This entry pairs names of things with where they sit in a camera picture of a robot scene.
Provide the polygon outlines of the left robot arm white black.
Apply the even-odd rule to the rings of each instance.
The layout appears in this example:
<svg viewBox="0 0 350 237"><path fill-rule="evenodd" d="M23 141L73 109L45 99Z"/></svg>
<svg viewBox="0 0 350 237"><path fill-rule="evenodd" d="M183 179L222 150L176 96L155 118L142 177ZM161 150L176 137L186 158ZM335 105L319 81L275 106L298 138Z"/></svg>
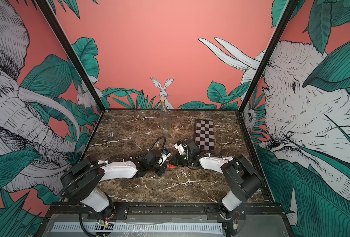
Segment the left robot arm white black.
<svg viewBox="0 0 350 237"><path fill-rule="evenodd" d="M169 150L148 150L137 159L121 162L99 161L94 157L82 160L67 171L60 181L62 190L58 197L89 206L97 213L114 209L109 196L97 188L98 184L112 179L134 179L144 177L149 172L161 176L167 168Z"/></svg>

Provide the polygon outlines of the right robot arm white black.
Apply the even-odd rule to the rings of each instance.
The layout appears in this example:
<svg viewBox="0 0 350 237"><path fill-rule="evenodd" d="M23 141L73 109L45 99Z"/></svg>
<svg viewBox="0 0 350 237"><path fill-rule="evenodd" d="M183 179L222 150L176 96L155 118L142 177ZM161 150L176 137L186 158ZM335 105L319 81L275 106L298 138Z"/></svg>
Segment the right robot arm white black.
<svg viewBox="0 0 350 237"><path fill-rule="evenodd" d="M191 139L174 145L179 152L178 165L212 170L224 175L230 190L219 202L220 211L228 214L246 202L264 184L263 178L241 154L236 157L219 157L202 150Z"/></svg>

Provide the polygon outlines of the clear glass bottle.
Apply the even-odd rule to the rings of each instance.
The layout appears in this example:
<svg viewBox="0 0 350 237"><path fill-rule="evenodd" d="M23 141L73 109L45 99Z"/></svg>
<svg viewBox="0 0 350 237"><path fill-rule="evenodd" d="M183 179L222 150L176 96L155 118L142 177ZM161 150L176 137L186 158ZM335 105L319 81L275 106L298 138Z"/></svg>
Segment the clear glass bottle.
<svg viewBox="0 0 350 237"><path fill-rule="evenodd" d="M164 101L161 101L160 125L165 132L170 132L171 123L169 114Z"/></svg>

